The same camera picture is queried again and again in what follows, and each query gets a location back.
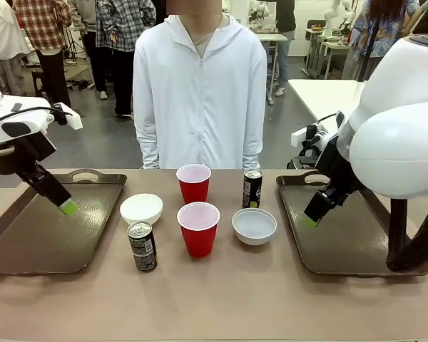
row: white sneaker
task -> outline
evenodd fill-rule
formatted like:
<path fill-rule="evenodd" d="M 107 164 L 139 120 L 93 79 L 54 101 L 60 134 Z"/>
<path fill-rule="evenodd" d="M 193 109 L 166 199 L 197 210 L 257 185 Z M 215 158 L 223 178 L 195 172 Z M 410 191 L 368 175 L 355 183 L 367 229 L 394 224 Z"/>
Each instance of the white sneaker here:
<path fill-rule="evenodd" d="M 274 94 L 274 95 L 275 96 L 282 96 L 285 94 L 286 91 L 287 91 L 287 88 L 279 87 L 279 89 L 276 90 L 276 94 Z"/>

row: stool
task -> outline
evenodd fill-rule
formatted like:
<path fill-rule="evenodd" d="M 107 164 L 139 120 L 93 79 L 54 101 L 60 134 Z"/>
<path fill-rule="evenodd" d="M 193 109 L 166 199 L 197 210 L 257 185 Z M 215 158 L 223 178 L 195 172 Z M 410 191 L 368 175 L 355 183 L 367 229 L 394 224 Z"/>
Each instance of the stool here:
<path fill-rule="evenodd" d="M 38 88 L 38 84 L 36 83 L 36 80 L 40 79 L 41 84 L 44 85 L 44 73 L 41 69 L 32 70 L 31 77 L 34 80 L 34 89 L 35 89 L 35 95 L 39 98 L 43 97 L 43 88 Z"/>

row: soda can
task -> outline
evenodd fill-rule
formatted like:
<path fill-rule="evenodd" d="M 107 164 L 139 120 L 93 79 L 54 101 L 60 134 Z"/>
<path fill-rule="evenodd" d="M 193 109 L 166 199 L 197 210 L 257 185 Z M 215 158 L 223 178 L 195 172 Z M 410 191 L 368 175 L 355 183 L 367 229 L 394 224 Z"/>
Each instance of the soda can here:
<path fill-rule="evenodd" d="M 262 196 L 263 173 L 259 170 L 244 171 L 243 208 L 258 208 Z"/>
<path fill-rule="evenodd" d="M 148 272 L 157 267 L 157 249 L 152 225 L 147 221 L 137 221 L 127 229 L 136 268 Z"/>

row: tray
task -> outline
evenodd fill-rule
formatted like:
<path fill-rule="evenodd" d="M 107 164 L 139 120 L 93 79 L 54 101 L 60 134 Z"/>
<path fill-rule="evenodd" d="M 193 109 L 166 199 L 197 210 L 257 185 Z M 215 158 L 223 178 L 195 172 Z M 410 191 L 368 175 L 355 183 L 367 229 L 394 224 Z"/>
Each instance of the tray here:
<path fill-rule="evenodd" d="M 428 263 L 407 273 L 392 272 L 385 260 L 388 254 L 389 212 L 369 190 L 351 194 L 342 207 L 328 212 L 317 227 L 304 211 L 315 191 L 324 182 L 307 182 L 308 176 L 280 176 L 277 187 L 285 205 L 301 260 L 316 274 L 340 276 L 422 276 Z"/>
<path fill-rule="evenodd" d="M 80 174 L 88 179 L 75 181 Z M 64 216 L 28 188 L 0 217 L 0 274 L 76 273 L 92 259 L 127 177 L 89 169 L 54 176 L 71 193 L 77 213 Z"/>

